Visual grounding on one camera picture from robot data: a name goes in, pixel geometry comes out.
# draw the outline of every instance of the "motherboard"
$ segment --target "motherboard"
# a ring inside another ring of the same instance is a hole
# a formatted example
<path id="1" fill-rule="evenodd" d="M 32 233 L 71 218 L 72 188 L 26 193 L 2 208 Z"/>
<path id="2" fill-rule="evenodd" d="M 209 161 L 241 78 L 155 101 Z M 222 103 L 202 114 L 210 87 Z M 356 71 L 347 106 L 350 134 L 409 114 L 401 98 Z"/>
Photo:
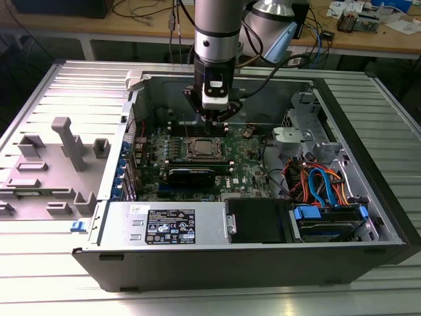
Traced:
<path id="1" fill-rule="evenodd" d="M 206 135 L 192 126 L 158 128 L 136 140 L 138 201 L 269 198 L 259 135 L 244 127 Z"/>

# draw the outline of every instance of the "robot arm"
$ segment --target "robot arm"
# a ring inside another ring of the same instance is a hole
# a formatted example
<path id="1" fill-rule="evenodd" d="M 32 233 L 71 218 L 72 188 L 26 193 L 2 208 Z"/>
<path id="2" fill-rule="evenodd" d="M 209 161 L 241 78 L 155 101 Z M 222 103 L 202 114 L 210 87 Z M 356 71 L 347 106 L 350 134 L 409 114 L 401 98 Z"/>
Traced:
<path id="1" fill-rule="evenodd" d="M 184 95 L 207 126 L 227 120 L 242 107 L 232 83 L 240 36 L 247 41 L 241 32 L 243 10 L 242 0 L 195 3 L 195 82 Z M 292 19 L 291 0 L 260 0 L 246 17 L 267 44 L 264 56 L 273 62 L 281 59 L 291 41 L 296 27 Z"/>

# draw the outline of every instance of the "circuit board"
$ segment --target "circuit board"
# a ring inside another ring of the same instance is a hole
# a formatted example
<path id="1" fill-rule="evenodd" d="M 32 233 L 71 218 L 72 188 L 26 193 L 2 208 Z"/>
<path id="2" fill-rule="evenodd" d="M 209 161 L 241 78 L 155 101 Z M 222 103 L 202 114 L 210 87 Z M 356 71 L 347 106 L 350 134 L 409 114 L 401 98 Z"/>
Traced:
<path id="1" fill-rule="evenodd" d="M 141 178 L 139 201 L 224 201 L 226 198 L 269 198 L 260 165 L 259 136 L 243 137 L 244 128 L 221 138 L 172 137 L 160 128 L 142 139 L 136 154 Z M 210 169 L 208 188 L 175 188 L 165 175 L 172 168 Z"/>

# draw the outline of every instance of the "cpu socket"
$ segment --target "cpu socket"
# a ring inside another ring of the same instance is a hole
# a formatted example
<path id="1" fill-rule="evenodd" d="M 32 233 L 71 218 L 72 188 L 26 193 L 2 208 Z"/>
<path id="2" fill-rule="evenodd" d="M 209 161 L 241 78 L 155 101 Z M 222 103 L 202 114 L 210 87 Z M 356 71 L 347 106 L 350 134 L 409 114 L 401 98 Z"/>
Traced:
<path id="1" fill-rule="evenodd" d="M 188 158 L 204 163 L 227 161 L 220 138 L 189 138 Z"/>

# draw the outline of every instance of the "warning label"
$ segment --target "warning label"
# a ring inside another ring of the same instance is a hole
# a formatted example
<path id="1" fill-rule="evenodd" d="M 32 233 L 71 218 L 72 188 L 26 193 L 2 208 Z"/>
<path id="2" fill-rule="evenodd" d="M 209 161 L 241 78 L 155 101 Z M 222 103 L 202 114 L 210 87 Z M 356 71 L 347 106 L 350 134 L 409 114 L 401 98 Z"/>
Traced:
<path id="1" fill-rule="evenodd" d="M 150 209 L 147 215 L 148 245 L 194 244 L 194 209 Z"/>

